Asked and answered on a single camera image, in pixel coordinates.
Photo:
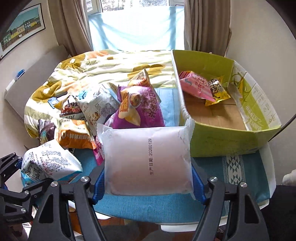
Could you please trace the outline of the blue white snack bag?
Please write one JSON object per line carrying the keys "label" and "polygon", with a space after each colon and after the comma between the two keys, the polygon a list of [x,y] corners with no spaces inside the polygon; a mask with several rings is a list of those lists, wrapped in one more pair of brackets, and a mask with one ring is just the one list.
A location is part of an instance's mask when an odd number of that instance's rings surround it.
{"label": "blue white snack bag", "polygon": [[79,160],[56,140],[51,140],[25,152],[21,166],[21,180],[24,186],[51,178],[61,184],[70,183],[82,173]]}

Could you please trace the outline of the dark brown snack bag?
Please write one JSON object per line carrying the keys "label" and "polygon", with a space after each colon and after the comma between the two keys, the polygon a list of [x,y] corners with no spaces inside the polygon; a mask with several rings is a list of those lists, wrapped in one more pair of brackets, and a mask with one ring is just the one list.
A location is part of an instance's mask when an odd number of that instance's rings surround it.
{"label": "dark brown snack bag", "polygon": [[54,139],[55,128],[56,125],[51,121],[41,119],[38,121],[38,134],[40,145]]}

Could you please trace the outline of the orange snack bag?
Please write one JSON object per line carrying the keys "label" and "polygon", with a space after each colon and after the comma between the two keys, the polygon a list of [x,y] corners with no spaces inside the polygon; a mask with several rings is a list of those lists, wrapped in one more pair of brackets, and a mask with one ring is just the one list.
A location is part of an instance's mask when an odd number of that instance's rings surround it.
{"label": "orange snack bag", "polygon": [[55,140],[64,148],[96,149],[97,145],[85,120],[57,120]]}

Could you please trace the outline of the white translucent snack packet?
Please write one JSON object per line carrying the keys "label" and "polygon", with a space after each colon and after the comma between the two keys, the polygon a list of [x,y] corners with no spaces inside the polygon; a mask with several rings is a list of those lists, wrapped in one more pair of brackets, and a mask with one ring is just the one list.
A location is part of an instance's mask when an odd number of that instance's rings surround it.
{"label": "white translucent snack packet", "polygon": [[193,192],[190,142],[195,122],[183,126],[113,129],[99,124],[105,192],[154,196]]}

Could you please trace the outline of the gold chocolate pillows snack bag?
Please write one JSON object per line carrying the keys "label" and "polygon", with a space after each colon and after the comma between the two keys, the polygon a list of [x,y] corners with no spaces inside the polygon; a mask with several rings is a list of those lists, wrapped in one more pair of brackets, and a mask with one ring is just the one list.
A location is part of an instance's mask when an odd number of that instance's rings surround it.
{"label": "gold chocolate pillows snack bag", "polygon": [[231,98],[231,96],[228,94],[228,92],[222,86],[222,81],[223,81],[223,76],[218,77],[218,78],[213,78],[208,81],[208,85],[209,85],[210,90],[212,92],[212,96],[213,96],[214,101],[206,100],[205,106],[218,104],[221,101]]}

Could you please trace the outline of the purple snack bag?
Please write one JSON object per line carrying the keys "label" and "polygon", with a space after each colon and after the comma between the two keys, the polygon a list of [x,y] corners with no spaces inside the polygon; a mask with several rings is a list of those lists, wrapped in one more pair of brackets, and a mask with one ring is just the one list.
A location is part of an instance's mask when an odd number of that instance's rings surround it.
{"label": "purple snack bag", "polygon": [[113,117],[112,128],[165,126],[157,95],[151,87],[120,86],[117,97],[120,106]]}

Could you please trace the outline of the pink striped snack bag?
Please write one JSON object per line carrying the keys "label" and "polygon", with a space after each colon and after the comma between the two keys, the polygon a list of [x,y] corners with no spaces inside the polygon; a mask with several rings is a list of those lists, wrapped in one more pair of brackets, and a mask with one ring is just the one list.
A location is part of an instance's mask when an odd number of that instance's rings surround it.
{"label": "pink striped snack bag", "polygon": [[182,71],[179,74],[179,80],[181,89],[184,92],[200,99],[215,101],[208,81],[200,75],[192,71]]}

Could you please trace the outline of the strawberry pink snack bag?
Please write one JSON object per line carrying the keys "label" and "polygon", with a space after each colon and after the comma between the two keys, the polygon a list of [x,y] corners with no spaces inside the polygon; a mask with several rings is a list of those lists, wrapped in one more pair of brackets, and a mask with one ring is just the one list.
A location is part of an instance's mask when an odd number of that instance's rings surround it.
{"label": "strawberry pink snack bag", "polygon": [[95,156],[96,164],[100,166],[104,161],[104,153],[98,138],[95,139],[95,144],[96,148],[93,150],[93,154]]}

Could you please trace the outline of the blue patterned tablecloth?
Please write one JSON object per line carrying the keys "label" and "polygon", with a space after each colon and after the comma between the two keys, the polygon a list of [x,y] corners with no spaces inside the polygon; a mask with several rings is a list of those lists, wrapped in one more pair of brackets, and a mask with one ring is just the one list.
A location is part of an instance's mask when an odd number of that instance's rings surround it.
{"label": "blue patterned tablecloth", "polygon": [[[179,96],[175,88],[158,88],[165,124],[179,122]],[[239,156],[205,157],[194,159],[210,176],[225,183],[247,183],[257,203],[268,202],[276,189],[273,157],[269,145],[252,154]],[[190,194],[164,196],[104,195],[94,206],[98,213],[124,219],[177,225],[195,223],[201,218],[204,206]]]}

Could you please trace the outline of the grey headboard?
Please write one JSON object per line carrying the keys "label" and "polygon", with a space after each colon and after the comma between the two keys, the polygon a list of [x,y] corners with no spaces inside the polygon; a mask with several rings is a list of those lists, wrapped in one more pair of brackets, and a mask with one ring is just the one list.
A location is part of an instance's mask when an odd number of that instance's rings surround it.
{"label": "grey headboard", "polygon": [[4,99],[20,120],[23,120],[25,105],[30,96],[48,80],[56,66],[66,60],[68,55],[63,45],[53,48],[27,69],[4,94]]}

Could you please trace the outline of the blue tag on duvet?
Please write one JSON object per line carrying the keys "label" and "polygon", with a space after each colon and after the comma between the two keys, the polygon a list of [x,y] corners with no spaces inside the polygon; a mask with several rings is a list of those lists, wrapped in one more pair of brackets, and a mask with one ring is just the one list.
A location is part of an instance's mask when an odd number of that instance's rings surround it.
{"label": "blue tag on duvet", "polygon": [[54,108],[55,108],[55,105],[58,104],[58,103],[59,103],[59,101],[58,101],[58,99],[57,99],[56,97],[51,97],[51,98],[48,100],[48,104],[50,105],[50,107],[51,107],[52,109],[54,109]]}

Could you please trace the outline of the black white snack bag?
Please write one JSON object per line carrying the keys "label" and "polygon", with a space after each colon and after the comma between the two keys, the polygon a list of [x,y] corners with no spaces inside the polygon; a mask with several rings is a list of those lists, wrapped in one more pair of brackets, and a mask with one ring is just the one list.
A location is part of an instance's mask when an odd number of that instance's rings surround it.
{"label": "black white snack bag", "polygon": [[67,118],[72,120],[85,120],[84,114],[74,96],[69,95],[64,100],[59,101],[54,105],[60,113],[60,118]]}

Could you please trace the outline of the green cardboard box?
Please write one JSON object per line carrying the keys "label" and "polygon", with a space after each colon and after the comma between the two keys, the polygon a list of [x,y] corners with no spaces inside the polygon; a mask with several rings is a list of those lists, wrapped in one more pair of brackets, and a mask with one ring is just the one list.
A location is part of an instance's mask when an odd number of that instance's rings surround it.
{"label": "green cardboard box", "polygon": [[230,99],[206,106],[205,100],[182,91],[180,124],[195,121],[192,157],[242,155],[256,152],[280,129],[281,122],[270,100],[255,79],[236,61],[215,54],[173,50],[175,76],[192,71],[207,80],[221,77]]}

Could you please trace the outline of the white grey snack bag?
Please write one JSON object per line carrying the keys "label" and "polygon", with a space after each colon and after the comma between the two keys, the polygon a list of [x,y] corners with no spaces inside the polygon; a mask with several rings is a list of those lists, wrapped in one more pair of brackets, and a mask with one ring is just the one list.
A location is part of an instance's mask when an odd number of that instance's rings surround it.
{"label": "white grey snack bag", "polygon": [[119,102],[101,84],[82,90],[74,98],[94,136],[97,133],[97,124],[104,124],[119,108]]}

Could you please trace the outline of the blue white object on headboard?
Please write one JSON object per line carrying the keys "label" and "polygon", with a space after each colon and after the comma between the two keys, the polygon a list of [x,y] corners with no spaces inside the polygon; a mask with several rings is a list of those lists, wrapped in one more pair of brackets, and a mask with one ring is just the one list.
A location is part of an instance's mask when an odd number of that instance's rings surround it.
{"label": "blue white object on headboard", "polygon": [[12,81],[8,84],[8,86],[6,87],[5,92],[8,92],[10,90],[10,88],[20,79],[21,76],[23,76],[25,73],[25,69],[20,70],[14,79],[12,79]]}

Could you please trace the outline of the floral striped duvet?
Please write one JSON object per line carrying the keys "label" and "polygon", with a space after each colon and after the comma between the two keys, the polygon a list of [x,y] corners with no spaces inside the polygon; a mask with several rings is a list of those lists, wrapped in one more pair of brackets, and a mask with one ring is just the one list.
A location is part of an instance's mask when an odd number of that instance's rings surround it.
{"label": "floral striped duvet", "polygon": [[129,81],[146,69],[155,89],[174,88],[176,78],[170,51],[114,52],[90,51],[60,62],[51,75],[40,83],[28,99],[23,121],[31,138],[38,137],[39,120],[56,120],[61,109],[52,108],[48,100],[57,94],[69,95],[99,83],[126,86]]}

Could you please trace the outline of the cream orange chips bag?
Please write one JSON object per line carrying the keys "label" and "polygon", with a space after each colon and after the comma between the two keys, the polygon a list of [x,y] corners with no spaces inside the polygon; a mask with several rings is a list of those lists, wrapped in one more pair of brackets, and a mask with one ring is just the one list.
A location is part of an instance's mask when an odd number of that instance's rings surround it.
{"label": "cream orange chips bag", "polygon": [[150,87],[153,91],[153,93],[155,94],[157,100],[159,103],[161,103],[161,99],[158,96],[158,94],[156,93],[154,87],[151,85],[150,79],[149,79],[149,75],[146,71],[146,69],[142,69],[140,70],[139,73],[137,73],[128,83],[128,87],[130,86],[143,86],[143,87]]}

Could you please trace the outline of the framed landscape picture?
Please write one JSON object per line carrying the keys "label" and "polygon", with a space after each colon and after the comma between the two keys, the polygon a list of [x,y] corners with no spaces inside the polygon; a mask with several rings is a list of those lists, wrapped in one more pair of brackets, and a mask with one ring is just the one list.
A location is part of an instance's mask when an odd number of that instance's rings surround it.
{"label": "framed landscape picture", "polygon": [[45,28],[41,3],[23,9],[1,39],[1,60],[23,41]]}

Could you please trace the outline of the left beige curtain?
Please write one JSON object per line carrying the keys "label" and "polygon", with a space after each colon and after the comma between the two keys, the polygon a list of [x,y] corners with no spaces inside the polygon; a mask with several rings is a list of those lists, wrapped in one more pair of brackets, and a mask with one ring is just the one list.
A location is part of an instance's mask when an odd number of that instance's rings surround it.
{"label": "left beige curtain", "polygon": [[86,1],[49,0],[48,6],[58,44],[72,56],[92,51]]}

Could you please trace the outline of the beige curtain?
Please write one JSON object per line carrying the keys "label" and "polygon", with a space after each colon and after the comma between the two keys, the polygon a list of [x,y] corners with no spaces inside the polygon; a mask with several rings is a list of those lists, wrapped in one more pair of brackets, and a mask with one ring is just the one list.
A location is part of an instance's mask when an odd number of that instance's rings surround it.
{"label": "beige curtain", "polygon": [[48,6],[58,44],[72,56],[92,51],[86,1],[49,0]]}
{"label": "beige curtain", "polygon": [[185,50],[224,56],[231,38],[231,1],[188,0],[184,14]]}

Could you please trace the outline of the right beige curtain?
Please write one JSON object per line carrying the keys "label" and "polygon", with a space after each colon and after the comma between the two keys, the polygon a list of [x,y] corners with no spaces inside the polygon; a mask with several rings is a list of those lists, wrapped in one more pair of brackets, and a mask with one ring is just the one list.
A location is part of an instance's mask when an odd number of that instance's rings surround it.
{"label": "right beige curtain", "polygon": [[231,38],[231,1],[188,0],[184,14],[185,50],[224,56]]}

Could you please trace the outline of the light blue window cloth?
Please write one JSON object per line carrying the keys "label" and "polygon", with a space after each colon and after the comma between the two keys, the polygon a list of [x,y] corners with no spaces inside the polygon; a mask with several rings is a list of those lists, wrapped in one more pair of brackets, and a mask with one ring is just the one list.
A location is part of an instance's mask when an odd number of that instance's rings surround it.
{"label": "light blue window cloth", "polygon": [[149,6],[89,16],[94,50],[183,50],[184,7]]}

